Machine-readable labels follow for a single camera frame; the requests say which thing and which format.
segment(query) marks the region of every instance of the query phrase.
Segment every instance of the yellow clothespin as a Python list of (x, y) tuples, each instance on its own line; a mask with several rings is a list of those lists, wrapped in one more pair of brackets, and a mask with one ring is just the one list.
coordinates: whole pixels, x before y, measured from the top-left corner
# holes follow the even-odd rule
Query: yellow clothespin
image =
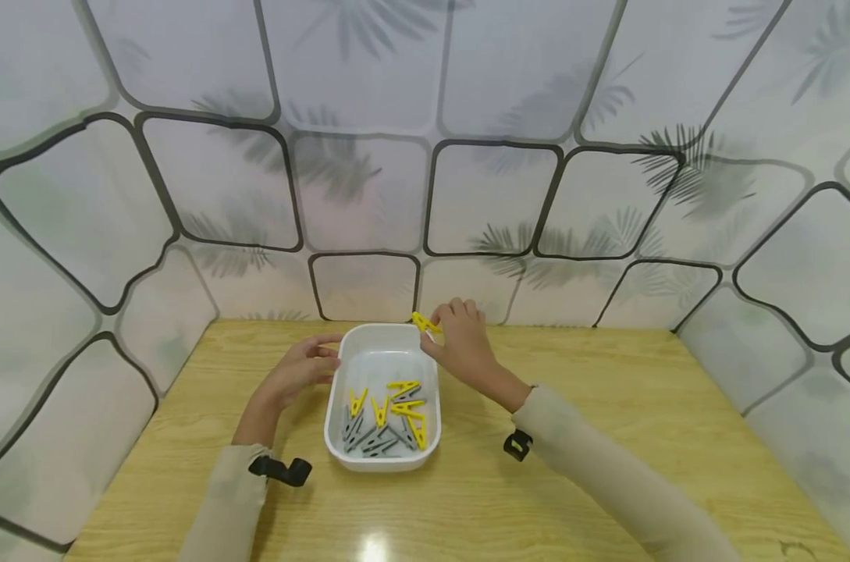
[(403, 394), (407, 390), (412, 390), (416, 386), (418, 386), (418, 380), (397, 380), (397, 382), (389, 382), (387, 383), (388, 389), (399, 389), (399, 392), (395, 392), (390, 395), (391, 398), (398, 397)]
[(420, 332), (424, 332), (425, 330), (430, 330), (433, 333), (442, 333), (440, 328), (431, 324), (431, 321), (427, 318), (423, 317), (417, 312), (412, 313), (412, 323), (418, 326), (418, 330)]
[(372, 408), (374, 409), (374, 425), (384, 427), (387, 424), (387, 404), (388, 398), (384, 398), (384, 407), (378, 408), (378, 403), (372, 398)]
[(424, 404), (424, 400), (412, 400), (411, 402), (401, 402), (399, 404), (391, 404), (390, 405), (390, 414), (396, 415), (408, 415), (409, 418), (415, 418), (419, 420), (424, 420), (425, 416), (415, 412), (412, 408), (421, 406)]
[(363, 407), (363, 400), (365, 400), (366, 394), (368, 394), (367, 388), (363, 389), (363, 393), (356, 398), (353, 396), (353, 389), (350, 389), (350, 418), (355, 418), (356, 414), (359, 414), (359, 410)]
[(409, 427), (411, 427), (412, 434), (415, 437), (415, 444), (418, 444), (419, 450), (425, 450), (427, 447), (427, 425), (425, 424), (424, 416), (422, 416), (421, 422), (422, 425), (415, 427), (411, 417), (409, 418)]

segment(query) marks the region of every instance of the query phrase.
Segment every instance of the sleeve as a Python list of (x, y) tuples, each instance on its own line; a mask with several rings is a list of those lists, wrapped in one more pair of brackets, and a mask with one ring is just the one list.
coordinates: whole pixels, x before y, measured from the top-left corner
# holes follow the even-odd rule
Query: sleeve
[(231, 445), (222, 451), (178, 562), (249, 560), (269, 479), (248, 468), (266, 454), (272, 451), (262, 445)]
[(647, 465), (586, 424), (556, 392), (536, 386), (512, 417), (547, 465), (577, 484), (654, 560), (740, 560), (709, 516)]

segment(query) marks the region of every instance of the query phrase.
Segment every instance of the table surface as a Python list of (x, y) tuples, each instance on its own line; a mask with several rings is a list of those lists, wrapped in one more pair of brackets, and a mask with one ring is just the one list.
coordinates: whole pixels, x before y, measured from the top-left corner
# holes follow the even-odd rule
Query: table surface
[[(212, 324), (66, 560), (171, 561), (265, 373), (344, 323)], [(664, 331), (492, 327), (496, 356), (571, 398), (708, 511), (746, 560), (850, 560), (679, 339)], [(252, 560), (648, 560), (583, 492), (502, 451), (508, 415), (441, 371), (443, 435), (424, 467), (348, 472), (322, 438), (326, 389), (285, 414), (275, 451), (314, 467), (269, 486)]]

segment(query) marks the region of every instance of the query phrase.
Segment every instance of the black strap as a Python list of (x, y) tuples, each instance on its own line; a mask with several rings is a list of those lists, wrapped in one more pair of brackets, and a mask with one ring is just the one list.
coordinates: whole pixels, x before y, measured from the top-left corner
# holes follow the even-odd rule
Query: black strap
[(306, 478), (310, 478), (312, 465), (302, 459), (294, 459), (290, 467), (284, 466), (282, 461), (272, 459), (269, 455), (257, 457), (251, 463), (249, 471), (255, 475), (264, 475), (266, 478), (274, 478), (288, 486), (300, 487), (306, 484)]
[(506, 438), (506, 442), (503, 443), (503, 450), (509, 455), (512, 455), (516, 461), (521, 462), (531, 452), (530, 445), (533, 443), (533, 440), (531, 436), (528, 436), (527, 433), (517, 427), (515, 428), (515, 432)]

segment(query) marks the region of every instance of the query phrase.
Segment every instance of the white container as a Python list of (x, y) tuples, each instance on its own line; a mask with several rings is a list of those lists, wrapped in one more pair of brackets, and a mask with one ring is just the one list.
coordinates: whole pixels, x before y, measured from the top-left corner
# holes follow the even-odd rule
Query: white container
[[(437, 363), (420, 348), (418, 327), (412, 324), (364, 324), (343, 336), (340, 344), (340, 368), (334, 373), (328, 414), (325, 415), (325, 445), (338, 461), (358, 472), (402, 472), (422, 466), (440, 442), (440, 389)], [(343, 408), (349, 404), (350, 389), (359, 397), (368, 389), (363, 402), (364, 427), (374, 425), (372, 398), (383, 406), (384, 399), (396, 390), (387, 384), (415, 380), (422, 389), (415, 398), (425, 403), (417, 411), (425, 416), (427, 445), (424, 450), (409, 450), (398, 443), (389, 450), (396, 457), (365, 459), (360, 448), (343, 452)], [(389, 424), (399, 429), (400, 420), (388, 412)]]

